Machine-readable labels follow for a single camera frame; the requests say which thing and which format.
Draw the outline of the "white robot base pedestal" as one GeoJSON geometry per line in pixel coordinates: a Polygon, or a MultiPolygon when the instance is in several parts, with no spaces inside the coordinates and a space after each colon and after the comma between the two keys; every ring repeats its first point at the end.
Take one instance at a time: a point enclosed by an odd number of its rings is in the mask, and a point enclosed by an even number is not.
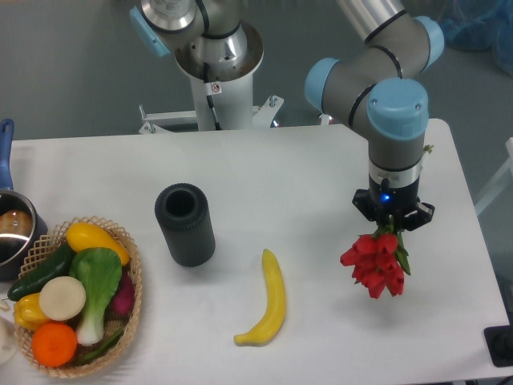
{"type": "Polygon", "coordinates": [[[194,109],[153,114],[140,109],[141,133],[164,133],[166,127],[185,124],[195,124],[200,132],[277,126],[283,98],[272,94],[261,105],[253,103],[253,75],[264,57],[253,26],[242,21],[228,37],[194,38],[173,55],[189,79],[194,109]]]}

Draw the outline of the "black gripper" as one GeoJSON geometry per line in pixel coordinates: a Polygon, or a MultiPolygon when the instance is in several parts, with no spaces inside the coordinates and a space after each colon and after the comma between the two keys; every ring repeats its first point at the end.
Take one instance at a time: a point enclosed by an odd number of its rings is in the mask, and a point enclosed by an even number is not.
{"type": "Polygon", "coordinates": [[[392,188],[369,177],[368,189],[357,189],[352,203],[368,220],[378,226],[392,225],[394,231],[414,231],[431,222],[435,207],[418,197],[419,180],[401,188],[392,188]]]}

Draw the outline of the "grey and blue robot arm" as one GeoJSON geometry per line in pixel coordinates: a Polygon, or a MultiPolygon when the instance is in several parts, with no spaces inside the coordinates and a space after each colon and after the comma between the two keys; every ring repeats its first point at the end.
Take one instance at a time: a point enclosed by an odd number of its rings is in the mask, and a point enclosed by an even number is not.
{"type": "MultiPolygon", "coordinates": [[[[444,38],[427,17],[411,17],[399,1],[342,1],[365,50],[352,62],[318,61],[305,98],[368,144],[369,186],[353,204],[395,232],[429,223],[434,207],[420,201],[428,96],[415,76],[438,59],[444,38]]],[[[238,1],[139,1],[130,20],[158,56],[174,55],[190,79],[202,131],[251,128],[252,76],[263,58],[258,32],[238,1]]]]}

